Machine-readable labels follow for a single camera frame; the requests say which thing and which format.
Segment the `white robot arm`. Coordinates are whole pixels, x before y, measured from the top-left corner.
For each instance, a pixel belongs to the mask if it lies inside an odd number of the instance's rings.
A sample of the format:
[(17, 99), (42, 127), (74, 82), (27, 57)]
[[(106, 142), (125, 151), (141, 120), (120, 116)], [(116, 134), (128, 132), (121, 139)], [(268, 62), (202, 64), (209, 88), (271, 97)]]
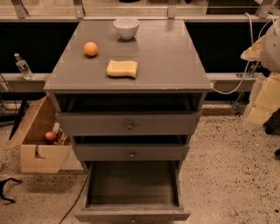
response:
[(253, 84), (249, 104), (244, 111), (244, 126), (257, 129), (280, 109), (280, 18), (266, 33), (241, 54), (246, 61), (258, 61), (270, 75)]

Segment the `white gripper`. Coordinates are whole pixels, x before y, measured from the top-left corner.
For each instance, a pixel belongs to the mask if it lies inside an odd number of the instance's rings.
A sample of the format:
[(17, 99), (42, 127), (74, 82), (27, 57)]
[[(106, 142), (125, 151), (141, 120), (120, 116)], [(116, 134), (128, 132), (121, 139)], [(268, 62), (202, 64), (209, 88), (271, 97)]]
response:
[[(260, 61), (264, 36), (241, 54), (246, 61)], [(249, 104), (243, 114), (243, 127), (248, 130), (261, 128), (280, 109), (280, 73), (271, 73), (257, 80), (249, 96)]]

